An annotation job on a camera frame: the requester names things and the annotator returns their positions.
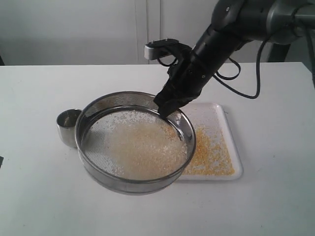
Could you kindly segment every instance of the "sieve rim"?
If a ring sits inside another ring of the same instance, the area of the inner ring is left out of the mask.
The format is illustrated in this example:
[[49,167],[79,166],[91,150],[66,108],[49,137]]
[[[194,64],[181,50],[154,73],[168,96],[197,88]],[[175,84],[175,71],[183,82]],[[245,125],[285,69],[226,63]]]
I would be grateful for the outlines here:
[[193,149],[192,152],[190,154],[190,156],[187,158],[187,160],[183,163],[183,165],[180,166],[180,168],[178,168],[177,170],[173,171],[172,173],[166,175],[166,176],[162,176],[160,178],[155,178],[155,179],[146,179],[146,180],[138,180],[138,179],[129,179],[129,178],[122,178],[116,175],[113,175],[103,169],[101,169],[100,167],[98,167],[94,162],[92,162],[87,156],[86,154],[82,151],[81,149],[81,144],[80,144],[80,137],[79,137],[79,127],[81,124],[81,121],[83,119],[83,116],[85,114],[85,112],[91,107],[93,106],[95,103],[97,103],[100,100],[103,100],[104,98],[107,97],[111,97],[111,96],[115,96],[115,95],[119,95],[119,94],[136,94],[136,95],[145,95],[145,96],[149,96],[154,98],[155,96],[150,94],[150,93],[146,93],[146,92],[137,92],[137,91],[120,91],[120,92],[114,92],[114,93],[110,93],[107,95],[104,95],[102,97],[97,98],[96,100],[92,101],[91,103],[89,103],[82,111],[82,113],[80,114],[79,118],[77,119],[77,122],[75,124],[75,142],[77,144],[77,149],[78,152],[81,153],[80,157],[84,158],[84,161],[87,162],[94,170],[98,171],[99,173],[110,177],[114,180],[118,180],[118,181],[122,181],[125,183],[132,183],[132,184],[150,184],[150,183],[156,183],[156,182],[160,182],[169,178],[174,177],[175,175],[177,175],[180,172],[183,172],[184,169],[187,167],[187,165],[190,163],[190,161],[193,158],[193,155],[195,153],[195,149],[196,149],[196,133],[195,133],[195,129],[191,123],[191,121],[188,119],[188,117],[185,115],[185,113],[181,110],[181,109],[177,109],[176,111],[179,112],[183,118],[185,119],[185,121],[187,122],[187,124],[189,125],[190,129],[192,130],[192,134],[194,137],[194,144],[193,144]]

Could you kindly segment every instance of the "stainless steel rim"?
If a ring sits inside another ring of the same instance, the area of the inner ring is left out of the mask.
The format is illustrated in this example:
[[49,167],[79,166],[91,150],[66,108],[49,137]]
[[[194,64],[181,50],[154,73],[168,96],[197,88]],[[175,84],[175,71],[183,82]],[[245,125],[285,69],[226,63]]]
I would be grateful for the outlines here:
[[81,149],[81,145],[80,145],[80,137],[79,137],[79,127],[80,127],[80,123],[81,123],[81,120],[84,116],[84,113],[91,107],[93,106],[95,103],[97,103],[98,101],[100,100],[103,100],[104,98],[107,98],[107,97],[111,97],[111,96],[114,96],[114,95],[119,95],[119,94],[139,94],[139,95],[146,95],[146,96],[149,96],[149,97],[155,97],[154,95],[152,94],[149,94],[149,93],[145,93],[145,92],[136,92],[136,91],[121,91],[121,92],[115,92],[115,93],[110,93],[110,94],[107,94],[105,96],[102,96],[96,100],[94,100],[93,102],[91,102],[86,108],[84,108],[84,110],[82,111],[82,113],[80,114],[77,122],[76,122],[76,125],[75,125],[75,142],[77,144],[77,148],[78,148],[78,151],[80,152],[80,157],[81,158],[84,158],[84,161],[86,163],[88,163],[91,167],[93,167],[95,170],[97,170],[98,172],[100,172],[101,174],[103,175],[106,175],[110,178],[113,178],[115,180],[119,180],[119,181],[123,181],[123,182],[126,182],[126,183],[135,183],[135,184],[144,184],[144,183],[156,183],[156,182],[160,182],[162,180],[166,180],[166,179],[169,179],[175,175],[177,175],[178,173],[184,171],[184,169],[186,168],[186,166],[190,163],[193,155],[194,155],[194,152],[195,152],[195,149],[196,149],[196,134],[195,134],[195,130],[192,126],[192,123],[190,122],[190,120],[187,118],[187,116],[180,110],[178,109],[178,112],[181,113],[181,115],[184,117],[184,119],[186,120],[186,122],[189,124],[189,127],[191,128],[192,130],[192,133],[193,133],[193,136],[194,136],[194,144],[193,144],[193,150],[191,152],[191,155],[187,158],[187,160],[185,161],[185,163],[177,170],[175,170],[174,172],[168,174],[167,176],[164,176],[164,177],[160,177],[160,178],[156,178],[156,179],[149,179],[149,180],[134,180],[134,179],[127,179],[127,178],[122,178],[122,177],[118,177],[118,176],[115,176],[115,175],[112,175],[104,170],[102,170],[101,168],[99,168],[98,166],[96,166],[92,161],[90,161],[90,159],[84,154],[84,152],[82,151]]

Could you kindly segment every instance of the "white table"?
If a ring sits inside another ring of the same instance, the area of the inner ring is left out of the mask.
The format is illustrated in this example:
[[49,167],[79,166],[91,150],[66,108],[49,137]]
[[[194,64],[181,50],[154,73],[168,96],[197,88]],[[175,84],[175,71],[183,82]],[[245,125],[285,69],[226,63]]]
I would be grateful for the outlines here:
[[[255,90],[242,64],[234,87]],[[236,68],[226,64],[222,74]],[[148,196],[101,187],[56,117],[115,91],[156,94],[160,65],[0,67],[1,236],[302,236],[315,232],[315,90],[301,63],[263,64],[257,100],[212,80],[195,102],[223,105],[241,161],[236,181],[175,183]]]

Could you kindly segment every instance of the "metal cup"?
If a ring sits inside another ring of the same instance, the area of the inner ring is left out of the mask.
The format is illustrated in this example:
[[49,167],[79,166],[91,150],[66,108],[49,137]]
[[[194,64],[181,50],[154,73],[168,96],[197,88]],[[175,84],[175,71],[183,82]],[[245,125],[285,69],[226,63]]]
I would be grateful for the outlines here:
[[74,130],[75,124],[81,112],[82,111],[79,109],[70,109],[62,112],[57,117],[57,128],[59,136],[62,142],[71,148],[77,147],[75,143]]

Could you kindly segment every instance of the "plastic tray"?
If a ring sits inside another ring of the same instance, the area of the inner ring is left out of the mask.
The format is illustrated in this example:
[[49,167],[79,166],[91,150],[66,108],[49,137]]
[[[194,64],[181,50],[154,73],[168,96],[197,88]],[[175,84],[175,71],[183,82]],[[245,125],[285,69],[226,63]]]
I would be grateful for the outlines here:
[[224,110],[215,103],[192,103],[182,108],[182,111],[191,120],[195,130],[203,127],[205,135],[211,140],[211,145],[225,145],[234,173],[231,175],[181,175],[177,181],[182,180],[234,180],[242,173],[242,164],[228,126]]

